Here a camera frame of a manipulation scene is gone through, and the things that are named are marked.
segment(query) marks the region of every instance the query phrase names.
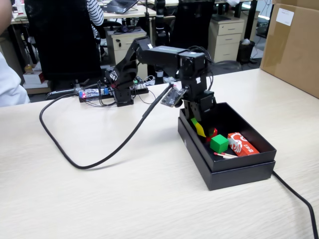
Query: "red package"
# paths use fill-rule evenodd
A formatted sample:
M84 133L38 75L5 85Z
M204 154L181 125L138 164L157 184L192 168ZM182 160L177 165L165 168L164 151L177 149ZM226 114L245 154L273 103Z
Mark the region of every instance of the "red package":
M259 153L240 133L229 133L228 144L239 157Z

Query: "black chair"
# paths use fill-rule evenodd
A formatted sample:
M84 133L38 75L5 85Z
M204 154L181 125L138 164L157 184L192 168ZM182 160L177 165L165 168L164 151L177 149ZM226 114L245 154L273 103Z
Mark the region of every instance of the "black chair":
M43 75L53 88L102 77L86 0L25 0L25 11Z
M170 36L170 46L208 47L208 28L215 0L179 0L176 20Z

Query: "open box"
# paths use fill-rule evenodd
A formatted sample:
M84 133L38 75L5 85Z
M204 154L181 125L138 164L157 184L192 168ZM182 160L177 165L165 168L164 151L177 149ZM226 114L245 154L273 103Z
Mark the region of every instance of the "open box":
M225 138L229 133L241 133L259 151L258 154L232 159L214 155L209 143L197 134L191 121L186 119L185 110L181 109L178 132L209 190L270 178L276 163L276 149L227 103L217 104L206 113L203 121ZM230 147L226 153L235 155Z

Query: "white box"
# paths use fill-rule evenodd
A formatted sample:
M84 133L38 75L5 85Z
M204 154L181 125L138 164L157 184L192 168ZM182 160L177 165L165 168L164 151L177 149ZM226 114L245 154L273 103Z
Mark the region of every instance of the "white box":
M23 75L26 84L42 84L44 77L41 71L26 72Z
M27 84L27 83L24 83L23 87L25 89L47 88L47 87L49 87L49 84L48 84L48 80L45 80L42 84Z

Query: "green block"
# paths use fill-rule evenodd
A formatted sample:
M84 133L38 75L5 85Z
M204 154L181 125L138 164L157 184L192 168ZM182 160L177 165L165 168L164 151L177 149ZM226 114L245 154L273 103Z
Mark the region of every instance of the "green block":
M228 149L228 139L219 134L211 139L210 148L216 153L222 153Z

